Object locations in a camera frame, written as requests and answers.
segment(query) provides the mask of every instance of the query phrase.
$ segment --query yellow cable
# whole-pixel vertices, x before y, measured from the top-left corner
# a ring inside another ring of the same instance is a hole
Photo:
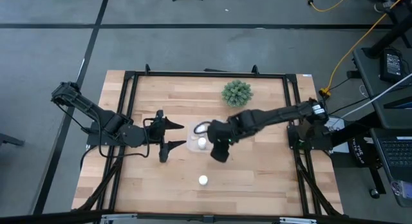
[[[397,0],[390,9],[392,9],[394,6],[396,6],[401,0]],[[337,68],[341,65],[342,61],[353,51],[353,49],[372,31],[372,29],[374,29],[376,27],[376,25],[378,25],[379,22],[381,22],[381,20],[383,20],[383,18],[385,18],[386,14],[384,14],[382,17],[379,18],[379,20],[352,46],[352,48],[350,48],[350,50],[343,56],[343,58],[337,63],[335,69],[332,71],[332,75],[330,76],[330,80],[329,80],[329,85],[327,88],[322,88],[326,93],[329,91],[331,85],[332,85],[332,79],[333,76],[335,75],[335,72],[337,70]]]
[[[343,2],[343,1],[344,1],[344,0],[340,0],[336,5],[333,5],[332,7],[328,8],[328,9],[324,9],[324,10],[316,8],[313,2],[311,2],[310,5],[311,5],[315,10],[317,10],[318,12],[327,12],[327,11],[332,10],[332,9],[336,8],[337,6],[339,6],[340,3]]]

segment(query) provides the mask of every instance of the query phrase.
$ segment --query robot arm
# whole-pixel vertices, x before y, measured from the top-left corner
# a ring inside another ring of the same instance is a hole
[[[211,156],[219,162],[226,162],[229,157],[229,145],[255,135],[266,126],[296,119],[304,119],[303,124],[298,129],[299,137],[304,140],[308,138],[308,135],[317,134],[318,131],[316,130],[323,129],[323,125],[328,120],[328,115],[321,104],[314,99],[310,99],[295,106],[270,111],[245,110],[228,117],[227,122],[224,123],[217,120],[206,122],[209,123],[206,131],[207,138],[214,144]]]
[[[133,120],[122,114],[104,110],[86,97],[82,96],[79,87],[73,82],[61,82],[60,86],[51,94],[51,101],[58,106],[75,107],[98,123],[101,133],[114,140],[116,145],[138,147],[142,144],[160,144],[159,157],[166,162],[169,151],[185,141],[164,143],[165,130],[182,129],[183,126],[163,118],[163,111],[156,112],[150,126],[138,127]]]

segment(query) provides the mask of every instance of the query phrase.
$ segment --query potted plant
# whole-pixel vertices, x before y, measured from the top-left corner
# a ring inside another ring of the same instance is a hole
[[[253,93],[250,89],[250,84],[234,80],[225,86],[221,95],[230,107],[242,107],[252,99]]]

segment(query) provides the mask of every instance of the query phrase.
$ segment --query wooden tabletop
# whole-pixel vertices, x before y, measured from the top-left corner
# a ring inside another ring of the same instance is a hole
[[[124,71],[108,71],[99,106],[116,111]],[[224,85],[234,79],[214,77],[139,77],[132,119],[142,126],[143,118],[164,110],[169,120],[184,129],[167,131],[165,140],[186,140],[189,126],[204,120],[225,120],[244,109],[269,110],[284,107],[281,79],[240,79],[251,85],[254,96],[243,108],[230,108],[221,99]],[[297,75],[301,100],[316,98],[310,75]],[[131,82],[126,100],[129,98]],[[290,96],[294,101],[292,86]],[[119,212],[239,214],[300,216],[297,174],[289,150],[286,123],[264,128],[229,149],[229,159],[220,163],[209,153],[194,153],[183,144],[173,149],[166,163],[158,159],[159,146],[151,145],[148,158],[124,158],[115,210]],[[126,148],[126,153],[145,153],[146,146]],[[328,201],[342,212],[331,160],[322,151],[312,151],[317,185]],[[96,189],[106,159],[96,149],[84,159],[73,208],[80,207]],[[198,182],[206,175],[209,182]],[[306,185],[310,210],[312,195]],[[111,184],[104,207],[108,206]]]

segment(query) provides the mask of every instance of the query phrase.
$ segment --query ping pong ball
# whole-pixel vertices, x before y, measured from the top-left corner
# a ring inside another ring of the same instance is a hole
[[[199,177],[199,183],[201,185],[206,185],[207,184],[207,176],[205,176],[205,175],[200,176]]]
[[[200,133],[200,134],[198,134],[199,136],[204,136],[205,133],[202,133],[204,131],[206,131],[206,127],[204,125],[200,125],[200,126],[198,126],[198,128],[196,128],[196,132]]]
[[[199,138],[198,140],[198,145],[200,149],[205,149],[206,148],[206,139],[205,138]]]

